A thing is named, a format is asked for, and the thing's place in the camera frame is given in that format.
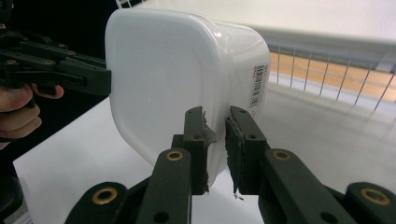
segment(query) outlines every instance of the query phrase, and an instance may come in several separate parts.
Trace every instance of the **brass insert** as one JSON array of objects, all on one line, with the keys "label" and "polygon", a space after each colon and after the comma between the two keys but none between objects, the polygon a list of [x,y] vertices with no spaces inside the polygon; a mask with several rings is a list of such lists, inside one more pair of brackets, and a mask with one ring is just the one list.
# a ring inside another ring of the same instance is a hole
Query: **brass insert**
[{"label": "brass insert", "polygon": [[361,195],[372,203],[390,205],[390,198],[378,189],[361,189]]},{"label": "brass insert", "polygon": [[291,158],[290,154],[287,153],[286,151],[276,150],[273,152],[273,154],[274,154],[274,157],[280,161],[288,161]]},{"label": "brass insert", "polygon": [[99,189],[93,194],[92,201],[96,204],[110,203],[117,197],[117,190],[114,188]]},{"label": "brass insert", "polygon": [[180,151],[170,151],[166,155],[166,159],[168,159],[169,161],[179,161],[183,159],[183,153],[181,153]]}]

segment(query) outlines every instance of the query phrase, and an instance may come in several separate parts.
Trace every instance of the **white plastic container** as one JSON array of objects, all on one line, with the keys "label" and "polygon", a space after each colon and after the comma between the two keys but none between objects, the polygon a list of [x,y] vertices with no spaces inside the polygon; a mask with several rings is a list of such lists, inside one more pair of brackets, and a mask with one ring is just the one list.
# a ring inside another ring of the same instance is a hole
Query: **white plastic container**
[{"label": "white plastic container", "polygon": [[230,105],[262,111],[270,55],[262,37],[239,25],[155,9],[119,9],[106,28],[110,103],[123,139],[155,164],[183,133],[184,114],[202,106],[217,134],[209,147],[209,186],[225,168]]}]

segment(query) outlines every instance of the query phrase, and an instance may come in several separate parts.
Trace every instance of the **human hand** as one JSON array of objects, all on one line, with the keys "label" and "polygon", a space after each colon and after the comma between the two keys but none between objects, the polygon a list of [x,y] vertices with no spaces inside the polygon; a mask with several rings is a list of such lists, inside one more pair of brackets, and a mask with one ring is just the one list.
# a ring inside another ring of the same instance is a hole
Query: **human hand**
[{"label": "human hand", "polygon": [[[40,108],[24,107],[33,97],[33,91],[42,97],[58,99],[64,95],[64,89],[56,86],[54,95],[44,94],[38,91],[36,84],[32,89],[24,85],[20,89],[10,89],[0,87],[0,137],[22,138],[33,132],[41,125],[41,118],[38,117]],[[0,149],[9,143],[0,143]]]}]

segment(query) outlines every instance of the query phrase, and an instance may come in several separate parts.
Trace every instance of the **container lid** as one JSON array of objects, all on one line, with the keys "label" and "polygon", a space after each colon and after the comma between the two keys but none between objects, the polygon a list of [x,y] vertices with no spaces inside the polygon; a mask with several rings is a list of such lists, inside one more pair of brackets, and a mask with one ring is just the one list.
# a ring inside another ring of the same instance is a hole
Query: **container lid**
[{"label": "container lid", "polygon": [[123,139],[155,164],[173,135],[183,134],[185,112],[202,106],[218,135],[208,156],[209,176],[216,176],[233,71],[216,24],[180,12],[119,9],[106,28],[106,63],[111,110]]}]

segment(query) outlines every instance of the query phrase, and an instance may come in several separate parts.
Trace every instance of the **white table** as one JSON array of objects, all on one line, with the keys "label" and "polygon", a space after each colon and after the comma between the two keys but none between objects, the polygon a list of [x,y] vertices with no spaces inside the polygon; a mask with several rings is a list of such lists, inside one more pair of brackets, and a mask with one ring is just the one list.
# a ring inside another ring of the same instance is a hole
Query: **white table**
[{"label": "white table", "polygon": [[[396,192],[394,119],[270,83],[261,128],[271,147],[296,153],[318,179],[345,192],[367,181]],[[152,167],[124,143],[105,100],[14,162],[34,223],[63,223],[90,187],[131,187]],[[256,197],[233,197],[227,171],[193,197],[192,223],[262,223]]]}]

